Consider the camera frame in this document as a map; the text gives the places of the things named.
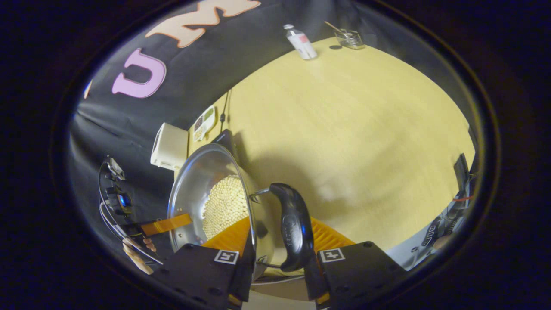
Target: black pan handle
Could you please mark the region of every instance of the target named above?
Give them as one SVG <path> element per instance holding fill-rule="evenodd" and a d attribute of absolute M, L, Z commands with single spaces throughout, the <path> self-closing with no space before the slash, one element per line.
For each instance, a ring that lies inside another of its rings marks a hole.
<path fill-rule="evenodd" d="M 303 268 L 314 255 L 314 233 L 304 199 L 287 184 L 272 183 L 269 187 L 281 203 L 281 235 L 287 259 L 281 264 L 285 272 Z"/>

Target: stainless steel pan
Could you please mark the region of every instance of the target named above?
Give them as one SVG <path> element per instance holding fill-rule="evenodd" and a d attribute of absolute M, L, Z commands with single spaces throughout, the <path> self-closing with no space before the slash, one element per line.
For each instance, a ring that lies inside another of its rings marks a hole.
<path fill-rule="evenodd" d="M 251 240 L 255 252 L 254 281 L 262 275 L 272 260 L 276 222 L 269 206 L 262 203 L 261 194 L 273 193 L 282 204 L 281 233 L 287 249 L 287 259 L 280 266 L 283 271 L 298 270 L 314 254 L 314 237 L 310 216 L 300 194 L 289 185 L 272 183 L 269 188 L 257 191 L 251 177 L 239 167 L 232 154 L 215 143 L 196 150 L 180 169 L 172 187 L 168 216 L 189 213 L 193 223 L 170 232 L 172 249 L 177 251 L 186 243 L 201 245 L 207 241 L 203 231 L 202 213 L 211 188 L 227 176 L 241 180 L 251 226 Z"/>

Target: white container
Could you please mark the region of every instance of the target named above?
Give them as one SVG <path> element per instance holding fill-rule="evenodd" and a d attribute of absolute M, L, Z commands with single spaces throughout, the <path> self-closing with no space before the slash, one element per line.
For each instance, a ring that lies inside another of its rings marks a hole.
<path fill-rule="evenodd" d="M 151 151 L 151 164 L 170 170 L 179 170 L 187 159 L 186 130 L 163 123 Z"/>
<path fill-rule="evenodd" d="M 310 43 L 310 40 L 308 40 L 308 37 L 302 31 L 296 30 L 295 26 L 291 24 L 283 26 L 283 29 L 287 30 L 285 36 L 299 52 L 302 59 L 310 60 L 317 57 L 316 50 L 312 47 L 312 43 Z"/>

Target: wooden table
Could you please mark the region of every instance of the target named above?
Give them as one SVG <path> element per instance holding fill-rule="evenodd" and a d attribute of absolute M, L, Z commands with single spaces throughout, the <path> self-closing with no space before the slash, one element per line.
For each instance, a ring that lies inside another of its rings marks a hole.
<path fill-rule="evenodd" d="M 318 58 L 311 61 L 292 51 L 238 83 L 224 129 L 260 187 L 288 183 L 311 216 L 352 241 L 389 249 L 457 193 L 453 164 L 461 153 L 468 163 L 474 158 L 469 125 L 415 68 L 368 46 L 329 48 L 336 44 L 313 43 Z M 225 95 L 214 103 L 218 115 L 224 102 Z M 191 154 L 220 132 L 220 122 L 201 142 L 189 131 Z M 279 243 L 273 262 L 284 259 Z"/>

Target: white box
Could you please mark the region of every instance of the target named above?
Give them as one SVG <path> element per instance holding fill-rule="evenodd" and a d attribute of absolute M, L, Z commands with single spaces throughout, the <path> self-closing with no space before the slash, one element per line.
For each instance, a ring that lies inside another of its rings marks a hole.
<path fill-rule="evenodd" d="M 163 123 L 151 151 L 151 164 L 170 170 L 179 170 L 187 159 L 186 130 Z"/>

